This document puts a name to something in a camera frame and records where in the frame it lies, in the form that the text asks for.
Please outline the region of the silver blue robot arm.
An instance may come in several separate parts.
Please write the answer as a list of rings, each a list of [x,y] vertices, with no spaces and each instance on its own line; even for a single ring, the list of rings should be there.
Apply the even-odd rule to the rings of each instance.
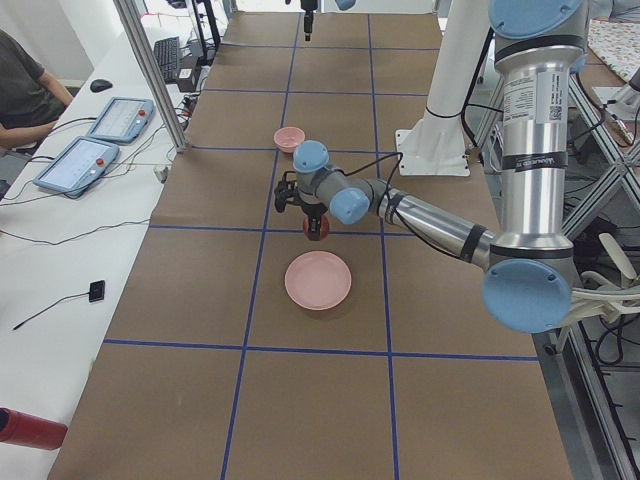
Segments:
[[[339,11],[346,11],[351,9],[355,4],[355,0],[336,0],[336,6]],[[304,40],[309,42],[313,33],[313,24],[315,13],[319,10],[318,0],[301,0],[300,8],[304,11],[303,17],[303,31]]]
[[[488,5],[495,65],[504,81],[499,233],[388,181],[349,179],[313,140],[295,150],[296,177],[279,184],[277,208],[301,207],[305,233],[314,240],[327,215],[348,225],[375,214],[434,250],[482,268],[484,304],[503,325],[539,333],[567,324],[576,276],[573,245],[562,231],[568,89],[585,56],[588,9],[584,1]]]

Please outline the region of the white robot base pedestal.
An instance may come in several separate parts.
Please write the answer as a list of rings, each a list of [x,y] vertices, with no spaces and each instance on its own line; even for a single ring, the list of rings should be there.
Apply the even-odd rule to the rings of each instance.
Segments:
[[[470,174],[462,112],[489,35],[489,1],[453,1],[423,117],[396,132],[403,176]]]

